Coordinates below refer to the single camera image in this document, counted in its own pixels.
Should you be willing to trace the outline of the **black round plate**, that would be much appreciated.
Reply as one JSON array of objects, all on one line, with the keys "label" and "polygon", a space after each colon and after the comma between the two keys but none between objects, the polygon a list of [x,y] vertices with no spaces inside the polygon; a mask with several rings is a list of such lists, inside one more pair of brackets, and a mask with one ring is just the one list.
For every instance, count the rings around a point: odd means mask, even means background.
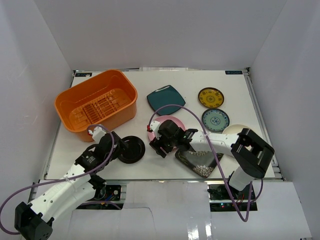
[{"label": "black round plate", "polygon": [[125,164],[134,164],[141,160],[145,154],[146,147],[144,142],[137,136],[126,136],[121,139],[120,154],[118,159]]}]

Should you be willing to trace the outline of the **pink round plate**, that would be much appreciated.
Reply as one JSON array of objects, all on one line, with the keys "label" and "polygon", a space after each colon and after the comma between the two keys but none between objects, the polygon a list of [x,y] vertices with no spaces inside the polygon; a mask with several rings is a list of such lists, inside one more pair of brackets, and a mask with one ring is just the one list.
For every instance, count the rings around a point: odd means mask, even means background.
[{"label": "pink round plate", "polygon": [[[178,127],[182,128],[184,131],[186,130],[185,125],[183,124],[183,122],[181,120],[179,120],[177,117],[171,116],[171,115],[163,115],[163,116],[159,116],[155,119],[153,119],[153,121],[159,122],[159,123],[163,123],[166,120],[171,120],[173,121]],[[154,132],[148,132],[148,138],[150,141],[152,141],[155,138],[155,133]]]}]

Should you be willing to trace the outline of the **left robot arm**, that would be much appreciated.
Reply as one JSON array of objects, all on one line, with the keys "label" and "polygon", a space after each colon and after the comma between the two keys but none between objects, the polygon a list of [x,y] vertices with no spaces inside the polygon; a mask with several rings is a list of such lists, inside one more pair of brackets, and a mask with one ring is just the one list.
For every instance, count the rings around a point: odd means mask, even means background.
[{"label": "left robot arm", "polygon": [[61,181],[39,197],[15,208],[14,227],[26,240],[47,240],[53,223],[84,202],[105,196],[106,181],[98,172],[128,150],[115,132],[105,134],[75,160]]}]

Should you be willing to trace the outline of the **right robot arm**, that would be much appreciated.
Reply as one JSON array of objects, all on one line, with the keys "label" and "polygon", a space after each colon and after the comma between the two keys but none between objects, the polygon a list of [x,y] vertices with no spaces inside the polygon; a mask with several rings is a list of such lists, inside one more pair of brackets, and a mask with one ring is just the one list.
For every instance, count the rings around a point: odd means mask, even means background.
[{"label": "right robot arm", "polygon": [[244,188],[254,179],[263,179],[274,156],[275,150],[249,128],[239,133],[204,133],[189,128],[183,130],[172,120],[152,121],[147,131],[155,138],[149,143],[155,152],[166,157],[174,148],[181,152],[209,152],[232,156],[239,167],[231,174],[226,195],[236,200],[244,193]]}]

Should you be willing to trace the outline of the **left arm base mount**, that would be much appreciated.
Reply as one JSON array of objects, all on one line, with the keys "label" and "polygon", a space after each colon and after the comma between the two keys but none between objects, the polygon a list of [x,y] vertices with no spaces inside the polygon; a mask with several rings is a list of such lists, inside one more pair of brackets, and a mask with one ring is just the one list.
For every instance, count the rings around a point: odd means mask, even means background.
[{"label": "left arm base mount", "polygon": [[98,201],[119,201],[121,190],[121,185],[105,185],[95,199]]}]

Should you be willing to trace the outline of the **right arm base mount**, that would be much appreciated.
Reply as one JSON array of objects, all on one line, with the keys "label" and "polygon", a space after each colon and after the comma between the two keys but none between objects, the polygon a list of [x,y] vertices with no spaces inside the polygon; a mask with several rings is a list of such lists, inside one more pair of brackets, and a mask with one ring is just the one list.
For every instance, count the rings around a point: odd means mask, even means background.
[{"label": "right arm base mount", "polygon": [[[231,194],[235,201],[247,200],[249,196],[249,187],[248,184],[242,191],[236,190],[233,187],[229,187]],[[210,184],[207,189],[211,200],[230,200],[229,193],[224,184]]]}]

